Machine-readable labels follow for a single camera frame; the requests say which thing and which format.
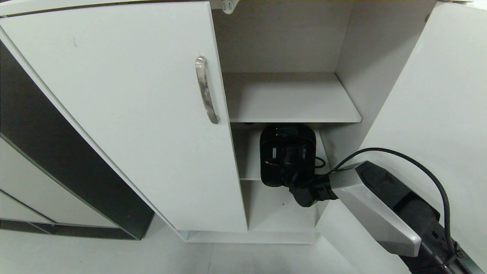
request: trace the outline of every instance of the black cable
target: black cable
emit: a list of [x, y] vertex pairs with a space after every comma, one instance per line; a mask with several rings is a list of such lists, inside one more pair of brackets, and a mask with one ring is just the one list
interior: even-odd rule
[[315, 168], [322, 168], [322, 167], [324, 167], [324, 166], [326, 165], [325, 160], [323, 160], [322, 158], [320, 158], [320, 157], [318, 157], [318, 156], [315, 156], [315, 159], [320, 160], [320, 161], [322, 162], [322, 164], [321, 164], [321, 165], [319, 165], [319, 166], [315, 166]]
[[[456, 256], [457, 250], [456, 250], [455, 244], [453, 243], [453, 239], [451, 238], [451, 234], [450, 234], [450, 202], [448, 201], [448, 196], [447, 196], [447, 193], [445, 191], [445, 188], [443, 188], [443, 185], [441, 184], [440, 180], [438, 180], [438, 178], [436, 178], [436, 176], [431, 171], [429, 171], [429, 169], [427, 169], [425, 166], [423, 166], [421, 163], [414, 160], [413, 158], [411, 158], [407, 155], [404, 155], [400, 152], [390, 150], [390, 149], [386, 149], [386, 148], [380, 148], [380, 147], [364, 148], [364, 149], [361, 149], [361, 150], [358, 150], [358, 151], [352, 153], [350, 156], [346, 157], [343, 161], [341, 161], [336, 167], [334, 167], [332, 170], [330, 170], [330, 172], [328, 172], [327, 174], [324, 174], [320, 177], [328, 176], [329, 174], [338, 171], [338, 169], [343, 164], [345, 164], [348, 160], [352, 159], [353, 157], [355, 157], [355, 156], [357, 156], [363, 152], [367, 152], [367, 151], [382, 151], [382, 152], [394, 154], [396, 156], [399, 156], [399, 157], [407, 160], [408, 162], [412, 163], [413, 165], [417, 166], [424, 173], [426, 173], [426, 175], [428, 175], [428, 177], [433, 181], [433, 183], [436, 185], [436, 187], [438, 188], [438, 190], [440, 192], [441, 199], [443, 201], [443, 212], [445, 214], [445, 216], [444, 216], [444, 219], [445, 219], [445, 239], [447, 241], [448, 248], [451, 251], [451, 255]], [[460, 266], [465, 270], [466, 273], [471, 274], [471, 271], [467, 268], [467, 266], [463, 263], [463, 261], [460, 258], [457, 257], [456, 260], [458, 261]]]

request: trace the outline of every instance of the silver handle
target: silver handle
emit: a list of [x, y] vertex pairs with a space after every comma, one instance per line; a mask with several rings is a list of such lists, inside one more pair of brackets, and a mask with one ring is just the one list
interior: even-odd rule
[[211, 102], [210, 89], [206, 79], [206, 58], [204, 56], [196, 58], [196, 77], [198, 78], [198, 84], [200, 84], [201, 98], [203, 99], [208, 118], [212, 123], [218, 124], [218, 116], [216, 116], [213, 103]]

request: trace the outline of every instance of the floor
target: floor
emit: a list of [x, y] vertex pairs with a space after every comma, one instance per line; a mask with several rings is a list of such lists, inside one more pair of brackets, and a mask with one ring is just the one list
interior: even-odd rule
[[9, 274], [358, 274], [324, 238], [315, 245], [184, 243], [158, 217], [142, 241], [0, 231]]

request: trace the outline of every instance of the white cabinet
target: white cabinet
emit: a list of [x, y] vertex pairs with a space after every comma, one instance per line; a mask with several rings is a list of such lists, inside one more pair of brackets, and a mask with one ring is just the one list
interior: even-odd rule
[[[0, 138], [0, 189], [56, 223], [117, 227], [61, 187], [2, 138]], [[21, 207], [12, 204], [14, 201], [7, 201], [7, 196], [1, 198], [2, 200], [5, 198], [5, 201], [0, 201], [2, 207], [0, 217], [11, 219], [5, 215], [11, 215], [10, 212], [12, 215], [20, 212]], [[24, 215], [32, 216], [33, 212]], [[16, 220], [36, 222], [37, 219]]]
[[307, 123], [333, 163], [357, 149], [435, 5], [242, 1], [227, 15], [208, 2], [104, 3], [2, 4], [0, 38], [184, 240], [269, 243], [313, 243], [321, 208], [262, 184], [262, 129]]
[[50, 220], [3, 193], [0, 193], [0, 218], [34, 223], [51, 223]]
[[[43, 92], [176, 229], [247, 230], [208, 3], [80, 8], [0, 25]], [[218, 124], [202, 101], [199, 56]]]

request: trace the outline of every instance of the white cabinet door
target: white cabinet door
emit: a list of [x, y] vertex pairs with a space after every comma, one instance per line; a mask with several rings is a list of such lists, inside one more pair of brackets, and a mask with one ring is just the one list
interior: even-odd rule
[[176, 229], [247, 230], [208, 2], [77, 8], [0, 26], [43, 92]]

